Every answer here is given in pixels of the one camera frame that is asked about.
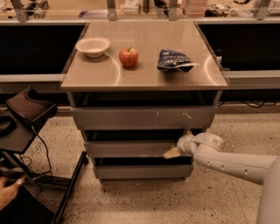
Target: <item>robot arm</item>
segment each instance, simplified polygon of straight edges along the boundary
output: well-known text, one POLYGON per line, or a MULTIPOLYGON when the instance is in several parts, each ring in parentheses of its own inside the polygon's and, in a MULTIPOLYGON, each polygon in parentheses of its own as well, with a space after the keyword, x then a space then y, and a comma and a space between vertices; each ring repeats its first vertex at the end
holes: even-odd
POLYGON ((257 224, 280 221, 280 157, 219 152, 223 140, 211 133, 184 135, 165 158, 193 156, 194 161, 217 172, 263 185, 257 224))
POLYGON ((194 161, 217 172, 262 185, 268 169, 277 156, 219 152, 223 140, 211 133, 185 135, 177 142, 180 155, 193 156, 194 161))

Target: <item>human hand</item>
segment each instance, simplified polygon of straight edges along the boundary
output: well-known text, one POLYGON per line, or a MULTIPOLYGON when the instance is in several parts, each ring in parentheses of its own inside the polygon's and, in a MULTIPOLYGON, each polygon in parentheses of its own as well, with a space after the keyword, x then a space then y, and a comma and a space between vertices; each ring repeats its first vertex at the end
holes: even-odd
POLYGON ((0 211, 16 198, 19 187, 25 182, 25 177, 18 179, 12 185, 5 186, 7 180, 6 177, 0 177, 0 211))

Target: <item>lab bench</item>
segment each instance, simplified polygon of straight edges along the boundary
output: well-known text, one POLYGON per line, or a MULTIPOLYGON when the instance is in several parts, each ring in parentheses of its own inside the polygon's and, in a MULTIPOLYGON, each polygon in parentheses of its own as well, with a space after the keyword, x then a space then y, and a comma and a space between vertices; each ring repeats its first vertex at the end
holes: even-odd
POLYGON ((61 84, 98 179, 189 177, 192 157, 163 158, 186 130, 210 127, 221 92, 228 88, 193 21, 92 21, 85 37, 111 41, 98 59, 77 52, 61 84), (118 53, 138 50, 124 68, 118 53), (188 73, 157 69, 162 49, 199 63, 188 73))

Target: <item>cabinet top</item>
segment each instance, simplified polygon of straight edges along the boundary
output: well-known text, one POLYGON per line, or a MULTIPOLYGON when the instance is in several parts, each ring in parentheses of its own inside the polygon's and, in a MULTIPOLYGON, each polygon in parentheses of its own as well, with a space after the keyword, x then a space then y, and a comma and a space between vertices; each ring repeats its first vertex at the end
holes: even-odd
POLYGON ((93 21, 85 37, 104 37, 111 46, 98 59, 74 55, 62 81, 65 91, 222 90, 228 87, 193 21, 93 21), (139 61, 125 68, 119 60, 124 47, 134 47, 139 61), (188 73, 157 69, 162 49, 172 49, 199 63, 188 73))

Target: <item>terrazzo floor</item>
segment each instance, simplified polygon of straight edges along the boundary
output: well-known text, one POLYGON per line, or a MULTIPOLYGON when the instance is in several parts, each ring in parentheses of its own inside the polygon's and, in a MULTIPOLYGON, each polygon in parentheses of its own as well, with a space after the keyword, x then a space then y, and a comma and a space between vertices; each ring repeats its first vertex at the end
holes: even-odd
MULTIPOLYGON (((224 151, 278 155, 280 110, 223 105, 208 130, 222 137, 224 151)), ((71 116, 55 116, 40 132, 49 148, 52 172, 71 177, 84 151, 81 133, 71 116)), ((47 170, 46 153, 36 139, 24 154, 31 168, 47 170)), ((56 211, 62 192, 38 192, 26 186, 44 205, 56 211)), ((63 224, 169 224, 169 223, 256 223, 260 185, 211 171, 194 163, 190 178, 120 180, 100 182, 93 165, 83 166, 73 196, 64 212, 63 224)))

